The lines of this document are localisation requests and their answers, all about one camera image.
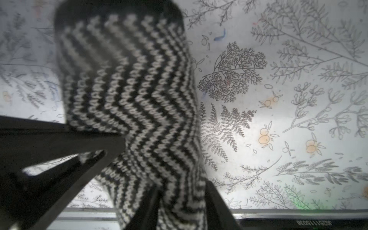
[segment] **botanical drawing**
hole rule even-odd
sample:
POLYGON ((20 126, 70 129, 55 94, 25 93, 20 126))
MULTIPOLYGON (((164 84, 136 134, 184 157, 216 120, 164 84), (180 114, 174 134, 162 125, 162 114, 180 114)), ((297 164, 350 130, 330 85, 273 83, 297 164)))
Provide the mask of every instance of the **botanical drawing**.
POLYGON ((224 22, 232 19, 233 7, 241 7, 244 13, 248 13, 256 8, 257 0, 223 0, 218 3, 214 0, 197 0, 193 4, 198 5, 198 9, 193 9, 192 14, 188 10, 183 10, 184 18, 188 18, 188 27, 192 28, 195 25, 201 25, 206 21, 206 15, 213 12, 219 12, 217 23, 222 26, 224 22))
POLYGON ((268 109, 272 109, 272 106, 273 104, 277 103, 280 99, 280 97, 283 96, 283 94, 281 95, 276 95, 274 91, 272 91, 272 94, 273 94, 273 98, 270 98, 268 100, 265 100, 265 102, 262 102, 262 101, 258 101, 259 103, 261 103, 261 107, 260 108, 268 108, 268 109))
POLYGON ((209 116, 203 102, 200 104, 199 117, 201 120, 201 140, 204 149, 203 157, 205 164, 208 164, 217 171, 217 165, 211 158, 211 151, 227 161, 227 154, 221 146, 221 141, 226 142, 233 151, 237 152, 238 147, 234 139, 234 134, 244 137, 244 129, 250 128, 249 122, 256 113, 255 110, 239 112, 237 108, 233 108, 230 112, 226 106, 222 105, 220 114, 221 121, 217 119, 217 112, 214 104, 211 103, 211 112, 209 116))
POLYGON ((240 49, 229 43, 215 61, 213 72, 202 77, 198 89, 216 101, 234 102, 237 94, 245 94, 249 84, 257 85, 262 78, 257 69, 266 67, 265 55, 250 49, 240 49))
MULTIPOLYGON (((309 73, 320 64, 335 59, 345 59, 350 63, 368 67, 368 64, 359 60, 364 52, 360 47, 365 42, 361 38, 361 32, 355 28, 351 20, 341 20, 339 26, 331 25, 325 5, 319 5, 316 0, 276 0, 272 4, 267 4, 260 21, 263 23, 262 27, 253 27, 251 33, 261 44, 267 39, 271 44, 275 38, 279 39, 282 36, 291 39, 285 41, 284 48, 278 51, 282 58, 280 63, 271 64, 275 70, 271 76, 277 82, 282 80, 284 83, 287 79, 292 81, 295 77, 300 78, 302 72, 309 73), (316 48, 318 52, 327 52, 332 58, 324 59, 319 55, 310 55, 307 47, 300 43, 309 48, 316 48)), ((346 71, 338 62, 333 67, 327 65, 324 70, 325 73, 321 74, 322 79, 344 82, 343 86, 346 89, 353 89, 367 82, 366 71, 353 72, 352 69, 346 71)))
POLYGON ((305 195, 294 186, 285 184, 284 187, 274 185, 270 182, 264 182, 263 186, 256 192, 256 197, 249 199, 257 207, 273 205, 274 209, 336 209, 325 206, 320 200, 312 199, 307 201, 305 195))
POLYGON ((227 191, 226 194, 229 194, 231 192, 236 191, 236 187, 238 185, 241 185, 244 187, 245 190, 248 190, 250 188, 255 187, 257 184, 259 183, 262 178, 260 177, 260 175, 262 173, 264 173, 265 171, 269 170, 272 166, 274 166, 279 160, 281 159, 281 157, 272 165, 270 165, 269 167, 265 167, 265 166, 259 166, 259 167, 250 167, 248 165, 241 165, 241 169, 244 172, 247 172, 249 175, 242 175, 242 176, 232 176, 229 172, 226 172, 224 174, 224 178, 226 181, 220 181, 217 178, 212 178, 211 180, 213 181, 213 183, 215 184, 216 187, 223 187, 226 186, 227 187, 227 191))
POLYGON ((224 202, 228 208, 231 209, 249 209, 252 206, 248 205, 248 199, 247 202, 244 204, 241 204, 241 201, 234 201, 234 198, 231 198, 231 200, 225 198, 224 202))
POLYGON ((359 95, 356 95, 356 92, 351 93, 350 95, 350 104, 342 108, 340 111, 334 113, 334 115, 327 114, 332 111, 331 105, 340 103, 344 98, 344 93, 340 91, 333 92, 333 89, 329 89, 328 99, 329 103, 326 105, 324 109, 318 112, 314 117, 303 120, 309 111, 309 107, 314 107, 317 105, 318 96, 324 94, 323 88, 318 88, 318 85, 315 85, 309 91, 308 88, 311 86, 311 83, 304 83, 304 86, 298 84, 294 90, 297 92, 294 96, 294 99, 291 101, 292 104, 296 105, 297 108, 295 110, 295 118, 291 123, 291 126, 284 130, 283 133, 289 131, 293 128, 307 128, 311 131, 314 130, 315 125, 320 123, 328 123, 330 121, 336 124, 336 127, 331 128, 329 133, 331 137, 334 138, 337 136, 340 140, 343 139, 345 133, 350 133, 351 129, 347 128, 345 124, 352 121, 354 115, 356 116, 356 126, 357 130, 355 132, 355 136, 359 135, 360 137, 365 137, 365 131, 368 128, 368 109, 364 106, 365 100, 368 98, 368 94, 366 91, 362 91, 359 95))
POLYGON ((350 180, 354 182, 368 181, 368 173, 363 173, 360 167, 346 167, 343 170, 337 170, 339 166, 334 165, 332 159, 321 160, 312 164, 306 164, 305 160, 295 163, 288 162, 277 168, 279 172, 275 176, 289 175, 293 176, 292 182, 304 185, 319 185, 326 179, 331 184, 342 185, 350 180))
POLYGON ((290 149, 289 144, 285 141, 285 148, 282 149, 282 152, 289 153, 289 156, 291 156, 292 151, 295 151, 295 149, 290 149))
POLYGON ((316 135, 314 133, 312 133, 312 139, 308 140, 305 143, 305 145, 307 147, 307 153, 311 154, 310 158, 314 157, 314 155, 316 153, 318 153, 322 156, 322 152, 321 152, 320 149, 325 149, 326 148, 323 145, 321 145, 320 142, 317 142, 317 138, 316 138, 316 135))
POLYGON ((363 13, 367 13, 368 0, 358 0, 358 9, 363 9, 363 13))
POLYGON ((270 141, 273 141, 273 138, 279 137, 277 134, 269 134, 269 131, 272 127, 272 121, 265 125, 264 128, 262 128, 259 133, 261 134, 261 137, 258 139, 258 143, 262 144, 262 148, 269 147, 273 151, 273 146, 270 143, 270 141))
POLYGON ((7 22, 3 39, 0 40, 0 79, 16 89, 23 102, 39 108, 46 101, 46 91, 53 95, 55 102, 60 100, 59 86, 49 78, 47 72, 51 69, 37 64, 24 25, 25 18, 18 13, 7 22))

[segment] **orange stain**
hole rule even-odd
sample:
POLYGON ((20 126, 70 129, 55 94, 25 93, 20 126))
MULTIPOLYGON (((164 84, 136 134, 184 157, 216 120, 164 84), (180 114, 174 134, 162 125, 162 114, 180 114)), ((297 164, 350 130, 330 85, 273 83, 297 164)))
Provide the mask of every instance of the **orange stain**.
POLYGON ((368 186, 366 186, 364 189, 363 189, 363 194, 362 196, 364 196, 365 198, 368 199, 368 186))

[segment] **knitted sock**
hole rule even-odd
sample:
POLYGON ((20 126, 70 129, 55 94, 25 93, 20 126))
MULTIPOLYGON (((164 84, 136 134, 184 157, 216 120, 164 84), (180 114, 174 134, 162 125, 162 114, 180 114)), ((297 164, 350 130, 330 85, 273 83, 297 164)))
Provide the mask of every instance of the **knitted sock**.
POLYGON ((183 20, 169 0, 67 0, 56 11, 68 123, 120 132, 126 152, 97 179, 124 228, 155 183, 157 229, 207 229, 197 96, 183 20))

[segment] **black and white striped sock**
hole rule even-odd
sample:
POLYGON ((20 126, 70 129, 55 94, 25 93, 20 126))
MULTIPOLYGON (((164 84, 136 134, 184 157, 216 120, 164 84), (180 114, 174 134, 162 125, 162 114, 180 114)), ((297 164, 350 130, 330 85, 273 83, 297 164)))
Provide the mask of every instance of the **black and white striped sock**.
POLYGON ((207 229, 197 96, 178 7, 67 0, 55 30, 68 123, 126 137, 126 152, 97 177, 121 227, 155 183, 163 190, 157 229, 207 229))

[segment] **illustrated wallpaper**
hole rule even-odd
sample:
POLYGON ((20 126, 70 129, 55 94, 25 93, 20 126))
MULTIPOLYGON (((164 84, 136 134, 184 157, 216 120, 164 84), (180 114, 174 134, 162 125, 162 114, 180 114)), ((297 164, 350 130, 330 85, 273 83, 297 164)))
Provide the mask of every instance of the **illustrated wallpaper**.
MULTIPOLYGON (((65 122, 54 70, 59 2, 0 3, 0 115, 65 122)), ((367 209, 368 1, 176 2, 204 162, 228 207, 367 209)), ((111 206, 94 180, 69 204, 111 206)))

